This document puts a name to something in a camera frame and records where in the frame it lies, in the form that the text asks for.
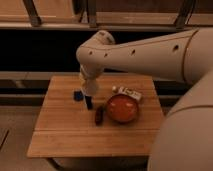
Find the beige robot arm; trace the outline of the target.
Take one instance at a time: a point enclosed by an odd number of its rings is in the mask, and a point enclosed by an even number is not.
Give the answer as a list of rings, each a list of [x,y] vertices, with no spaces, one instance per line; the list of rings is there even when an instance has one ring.
[[[76,51],[83,92],[105,68],[185,82],[155,138],[148,171],[213,171],[213,28],[117,44],[100,30]]]

